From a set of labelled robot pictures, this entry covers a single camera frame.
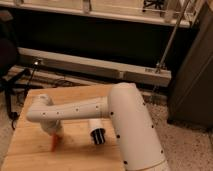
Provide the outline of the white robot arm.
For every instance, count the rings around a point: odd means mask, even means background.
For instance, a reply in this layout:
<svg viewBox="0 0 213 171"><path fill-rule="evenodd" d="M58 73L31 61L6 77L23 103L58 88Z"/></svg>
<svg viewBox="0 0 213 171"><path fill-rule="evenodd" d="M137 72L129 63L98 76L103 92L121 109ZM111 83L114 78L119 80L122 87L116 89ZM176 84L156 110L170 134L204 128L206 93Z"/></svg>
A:
<svg viewBox="0 0 213 171"><path fill-rule="evenodd" d="M37 95L26 118L48 134L61 120L110 118L126 171L171 171L143 96L132 83L113 85L105 97L54 105L47 94Z"/></svg>

